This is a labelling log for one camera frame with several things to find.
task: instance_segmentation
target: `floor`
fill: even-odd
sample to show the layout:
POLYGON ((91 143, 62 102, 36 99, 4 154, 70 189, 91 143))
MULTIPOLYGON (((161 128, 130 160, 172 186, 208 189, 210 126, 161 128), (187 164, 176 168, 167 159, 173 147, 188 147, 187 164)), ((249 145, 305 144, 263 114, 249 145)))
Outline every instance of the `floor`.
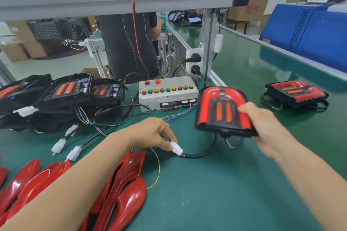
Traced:
MULTIPOLYGON (((247 35, 259 39, 258 27, 251 25, 247 29, 247 35)), ((103 65, 107 64, 106 53, 100 52, 103 65)), ((33 74, 42 75, 50 73, 53 79, 80 73, 85 67, 95 67, 95 61, 89 56, 88 51, 80 54, 51 60, 35 60, 29 59, 19 62, 10 62, 6 55, 0 53, 0 60, 6 65, 9 71, 17 80, 21 80, 33 74)))

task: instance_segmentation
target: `white plastic plug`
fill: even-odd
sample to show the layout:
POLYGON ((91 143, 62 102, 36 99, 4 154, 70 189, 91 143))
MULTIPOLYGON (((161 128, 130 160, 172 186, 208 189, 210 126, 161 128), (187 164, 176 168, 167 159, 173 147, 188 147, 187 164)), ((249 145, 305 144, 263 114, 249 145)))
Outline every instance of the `white plastic plug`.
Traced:
POLYGON ((65 139, 60 139, 52 148, 52 152, 53 152, 52 156, 54 156, 56 153, 60 153, 65 143, 66 143, 65 139))
POLYGON ((17 112, 20 116, 27 117, 27 116, 32 115, 34 112, 37 112, 37 111, 38 111, 37 108, 34 108, 33 106, 27 106, 27 107, 21 108, 19 110, 13 111, 13 113, 17 112))
POLYGON ((74 124, 72 125, 70 128, 68 128, 68 130, 65 133, 65 137, 70 134, 73 130, 75 130, 78 127, 78 125, 74 124))
POLYGON ((78 156, 80 155, 82 151, 82 147, 79 146, 75 146, 75 148, 67 155, 66 160, 70 160, 70 161, 76 161, 76 159, 78 158, 78 156))
POLYGON ((183 149, 177 143, 175 143, 174 141, 171 141, 170 144, 171 144, 171 146, 173 148, 172 151, 175 154, 177 154, 178 156, 181 156, 183 154, 183 149))
POLYGON ((213 51, 216 53, 219 53, 222 49, 222 43, 223 43, 223 35, 217 34, 215 39, 215 48, 213 49, 213 51))

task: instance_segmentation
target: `control box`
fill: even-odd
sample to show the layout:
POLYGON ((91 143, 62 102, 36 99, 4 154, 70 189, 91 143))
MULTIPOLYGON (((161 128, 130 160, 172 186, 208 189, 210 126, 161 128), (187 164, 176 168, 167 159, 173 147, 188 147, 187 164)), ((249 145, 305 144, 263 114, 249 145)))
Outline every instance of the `control box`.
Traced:
POLYGON ((199 90, 189 76, 141 81, 139 89, 140 104, 153 111, 189 106, 199 98, 199 90))

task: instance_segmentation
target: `person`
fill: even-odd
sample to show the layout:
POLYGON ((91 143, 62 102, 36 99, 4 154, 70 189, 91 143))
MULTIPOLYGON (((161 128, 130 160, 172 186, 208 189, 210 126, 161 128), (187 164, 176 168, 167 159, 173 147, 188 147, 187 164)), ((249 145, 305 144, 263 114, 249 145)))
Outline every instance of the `person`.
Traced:
MULTIPOLYGON (((239 107, 259 133, 259 149, 275 160, 326 231, 347 230, 347 182, 301 145, 269 110, 239 107)), ((0 231, 76 231, 122 157, 132 148, 172 147, 177 141, 163 119, 148 118, 110 134, 0 228, 0 231)))
POLYGON ((160 76, 162 62, 157 58, 152 40, 158 40, 164 21, 155 12, 136 13, 137 51, 132 14, 95 16, 105 43, 111 79, 131 84, 160 76))

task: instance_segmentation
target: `orange wire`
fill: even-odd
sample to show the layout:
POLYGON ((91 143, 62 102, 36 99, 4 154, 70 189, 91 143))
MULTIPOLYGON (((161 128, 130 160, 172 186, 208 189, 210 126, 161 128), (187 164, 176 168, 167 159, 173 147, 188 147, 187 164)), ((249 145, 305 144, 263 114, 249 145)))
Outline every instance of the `orange wire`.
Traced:
POLYGON ((138 56, 140 58, 140 61, 141 61, 142 65, 145 67, 145 69, 147 71, 147 76, 148 76, 148 79, 149 79, 150 78, 150 74, 148 72, 148 69, 147 69, 146 65, 142 62, 142 58, 140 56, 140 49, 139 49, 139 46, 138 46, 136 23, 135 23, 135 0, 132 0, 132 18, 133 18, 133 21, 134 21, 135 39, 136 39, 136 46, 137 46, 138 56))
POLYGON ((169 117, 174 117, 174 116, 184 115, 184 114, 186 114, 190 110, 191 107, 192 107, 192 104, 190 104, 189 109, 186 112, 181 113, 181 114, 166 116, 166 117, 163 117, 162 119, 169 118, 169 117))

